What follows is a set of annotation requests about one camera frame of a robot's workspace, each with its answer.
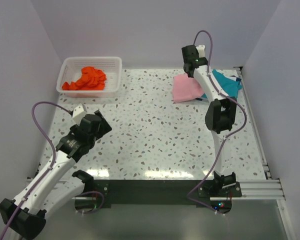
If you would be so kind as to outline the pink t shirt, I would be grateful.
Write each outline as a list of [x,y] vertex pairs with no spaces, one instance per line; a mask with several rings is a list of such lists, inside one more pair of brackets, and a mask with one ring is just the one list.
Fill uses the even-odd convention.
[[194,78],[179,74],[173,78],[172,97],[174,103],[182,103],[200,98],[204,90]]

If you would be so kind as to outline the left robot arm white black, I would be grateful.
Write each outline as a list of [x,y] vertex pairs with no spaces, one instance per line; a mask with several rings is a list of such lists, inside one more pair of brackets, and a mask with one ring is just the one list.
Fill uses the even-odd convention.
[[76,196],[94,194],[94,178],[83,170],[75,171],[59,193],[52,194],[59,180],[112,130],[100,111],[87,113],[79,105],[72,111],[75,124],[53,150],[47,164],[13,199],[3,199],[0,214],[6,228],[25,240],[35,239],[46,225],[49,214]]

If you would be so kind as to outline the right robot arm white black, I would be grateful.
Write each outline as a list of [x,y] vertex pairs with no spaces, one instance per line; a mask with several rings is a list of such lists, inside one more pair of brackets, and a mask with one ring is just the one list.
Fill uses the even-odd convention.
[[184,72],[199,83],[209,102],[204,122],[212,134],[216,163],[212,168],[213,179],[200,187],[208,196],[223,197],[236,185],[236,175],[230,167],[231,150],[226,140],[235,123],[237,105],[228,99],[213,75],[203,45],[187,45],[181,52]]

